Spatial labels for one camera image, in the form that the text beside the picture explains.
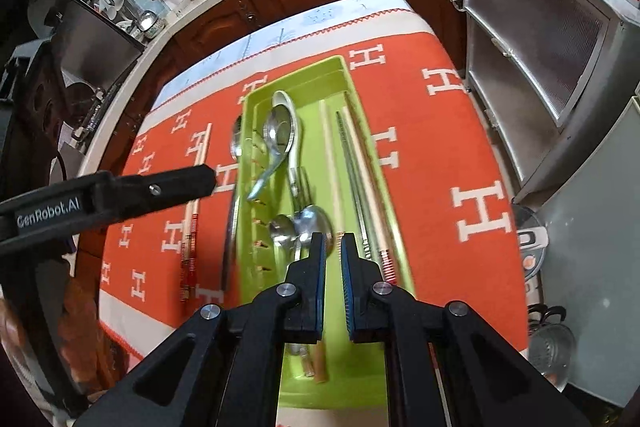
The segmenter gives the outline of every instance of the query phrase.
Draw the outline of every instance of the cutlery tray compartment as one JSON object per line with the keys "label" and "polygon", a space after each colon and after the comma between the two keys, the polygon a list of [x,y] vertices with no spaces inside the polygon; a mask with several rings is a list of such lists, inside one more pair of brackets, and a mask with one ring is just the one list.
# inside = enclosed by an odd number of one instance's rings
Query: cutlery tray compartment
{"label": "cutlery tray compartment", "polygon": [[[335,113],[345,105],[351,108],[354,124],[359,127],[374,183],[383,202],[383,217],[388,222],[396,265],[404,281],[410,281],[398,224],[382,170],[354,89],[348,68],[340,56],[327,58],[266,84],[252,93],[242,111],[242,156],[238,171],[238,234],[236,250],[241,302],[251,301],[260,291],[284,280],[291,257],[281,248],[274,248],[269,234],[269,222],[276,214],[292,214],[292,201],[287,180],[287,159],[269,179],[258,196],[249,202],[246,197],[260,174],[268,167],[269,153],[262,138],[262,125],[271,110],[271,97],[277,90],[292,99],[299,122],[300,167],[305,169],[312,200],[328,214],[334,237],[344,231],[358,233],[358,221],[351,199],[345,159],[340,145]],[[329,140],[325,141],[321,118],[321,103],[326,103]],[[327,147],[333,151],[333,164],[327,161]],[[332,189],[329,169],[335,169],[337,191]],[[333,196],[337,192],[337,201]],[[335,204],[342,211],[342,223],[336,224]],[[305,377],[300,357],[285,352],[280,384],[281,407],[339,409],[342,407],[372,407],[386,402],[384,354],[376,344],[352,344],[346,330],[342,290],[339,241],[327,252],[324,291],[324,331],[328,381],[316,383]],[[350,390],[358,389],[354,394]]]}

